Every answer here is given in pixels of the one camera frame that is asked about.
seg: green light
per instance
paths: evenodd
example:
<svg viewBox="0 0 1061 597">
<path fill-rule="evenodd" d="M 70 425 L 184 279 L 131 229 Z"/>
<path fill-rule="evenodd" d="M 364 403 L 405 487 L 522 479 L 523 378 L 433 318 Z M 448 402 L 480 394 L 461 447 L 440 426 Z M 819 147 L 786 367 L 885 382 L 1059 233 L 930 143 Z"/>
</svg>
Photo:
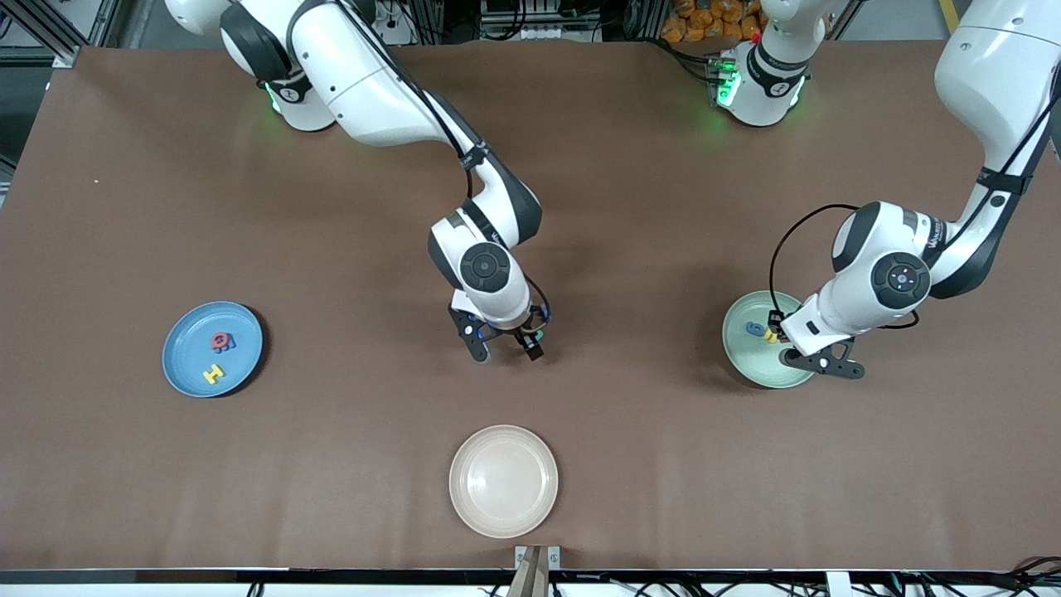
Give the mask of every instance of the green light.
<svg viewBox="0 0 1061 597">
<path fill-rule="evenodd" d="M 273 102 L 273 111 L 280 113 L 280 104 L 276 103 L 276 95 L 273 94 L 273 89 L 269 89 L 268 85 L 265 86 L 265 92 L 268 93 L 268 99 Z"/>
<path fill-rule="evenodd" d="M 735 72 L 726 83 L 718 86 L 718 103 L 729 107 L 733 103 L 737 87 L 741 86 L 741 73 Z"/>
<path fill-rule="evenodd" d="M 806 76 L 800 76 L 799 83 L 796 84 L 796 90 L 793 91 L 793 101 L 788 102 L 788 107 L 796 105 L 799 101 L 799 90 L 803 88 L 803 83 L 806 81 Z"/>
</svg>

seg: table surface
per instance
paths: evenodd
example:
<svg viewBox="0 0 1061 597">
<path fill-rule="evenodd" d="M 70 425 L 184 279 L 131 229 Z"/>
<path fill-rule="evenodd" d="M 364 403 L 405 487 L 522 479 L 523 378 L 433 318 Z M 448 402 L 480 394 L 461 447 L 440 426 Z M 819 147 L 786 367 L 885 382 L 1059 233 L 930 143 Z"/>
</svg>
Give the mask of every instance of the table surface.
<svg viewBox="0 0 1061 597">
<path fill-rule="evenodd" d="M 541 198 L 516 249 L 547 356 L 471 362 L 428 228 L 463 197 L 440 143 L 288 128 L 218 51 L 88 49 L 57 71 L 0 211 L 0 567 L 1009 568 L 1061 551 L 1055 298 L 1061 169 L 1044 158 L 977 292 L 858 341 L 867 377 L 769 391 L 721 349 L 779 235 L 830 201 L 954 218 L 981 152 L 936 98 L 938 42 L 825 43 L 766 129 L 647 45 L 399 50 Z M 779 288 L 831 276 L 842 214 Z M 166 383 L 170 327 L 262 314 L 260 377 Z M 494 424 L 552 447 L 550 517 L 469 530 L 447 476 Z"/>
</svg>

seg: blue plate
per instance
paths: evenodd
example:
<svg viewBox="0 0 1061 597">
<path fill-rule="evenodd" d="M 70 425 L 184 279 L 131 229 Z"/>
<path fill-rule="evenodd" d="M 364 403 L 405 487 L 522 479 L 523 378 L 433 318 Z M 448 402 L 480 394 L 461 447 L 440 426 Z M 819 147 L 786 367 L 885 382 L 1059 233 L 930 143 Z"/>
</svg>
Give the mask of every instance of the blue plate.
<svg viewBox="0 0 1061 597">
<path fill-rule="evenodd" d="M 262 327 L 250 310 L 228 301 L 207 303 L 188 312 L 166 337 L 162 372 L 182 394 L 221 397 L 255 372 L 262 345 Z"/>
</svg>

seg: white plate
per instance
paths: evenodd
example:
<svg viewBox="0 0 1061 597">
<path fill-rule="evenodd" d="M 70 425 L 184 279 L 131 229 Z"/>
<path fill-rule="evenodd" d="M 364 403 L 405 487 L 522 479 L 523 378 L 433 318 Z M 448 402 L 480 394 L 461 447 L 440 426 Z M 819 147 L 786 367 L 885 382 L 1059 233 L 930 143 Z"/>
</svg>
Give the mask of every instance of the white plate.
<svg viewBox="0 0 1061 597">
<path fill-rule="evenodd" d="M 450 467 L 450 499 L 466 525 L 492 539 L 526 534 L 549 516 L 560 479 L 545 442 L 512 425 L 475 433 Z"/>
</svg>

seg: green plate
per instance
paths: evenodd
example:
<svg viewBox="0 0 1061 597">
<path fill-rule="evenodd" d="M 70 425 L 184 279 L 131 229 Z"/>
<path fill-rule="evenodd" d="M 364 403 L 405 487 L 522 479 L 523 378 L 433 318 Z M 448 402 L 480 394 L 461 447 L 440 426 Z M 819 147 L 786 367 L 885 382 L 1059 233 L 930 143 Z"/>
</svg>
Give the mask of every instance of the green plate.
<svg viewBox="0 0 1061 597">
<path fill-rule="evenodd" d="M 799 309 L 800 302 L 782 292 L 775 293 L 778 306 L 786 314 Z M 766 388 L 794 388 L 814 376 L 810 371 L 790 368 L 781 363 L 781 353 L 792 349 L 792 345 L 777 343 L 770 345 L 763 338 L 748 333 L 748 322 L 766 327 L 773 303 L 770 293 L 765 289 L 745 294 L 730 311 L 723 322 L 723 347 L 733 367 L 748 380 Z"/>
</svg>

